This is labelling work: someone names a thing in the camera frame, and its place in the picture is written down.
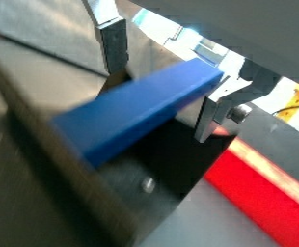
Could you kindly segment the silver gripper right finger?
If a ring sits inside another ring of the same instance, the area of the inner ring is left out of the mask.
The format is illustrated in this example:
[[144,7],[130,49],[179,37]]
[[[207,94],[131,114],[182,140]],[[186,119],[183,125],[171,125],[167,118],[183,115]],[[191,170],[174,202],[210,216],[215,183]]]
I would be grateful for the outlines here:
[[280,75],[250,59],[244,59],[239,79],[248,82],[246,87],[226,96],[207,96],[204,98],[195,127],[195,139],[200,143],[206,141],[227,118],[238,124],[243,122],[251,111],[244,104],[266,96],[274,90],[280,81]]

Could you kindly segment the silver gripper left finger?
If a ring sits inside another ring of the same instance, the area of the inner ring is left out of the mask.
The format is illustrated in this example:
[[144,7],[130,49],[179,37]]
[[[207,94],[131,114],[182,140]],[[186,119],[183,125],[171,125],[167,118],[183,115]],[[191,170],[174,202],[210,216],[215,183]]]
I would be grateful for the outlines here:
[[82,0],[94,22],[107,72],[120,71],[130,60],[127,21],[120,16],[115,0]]

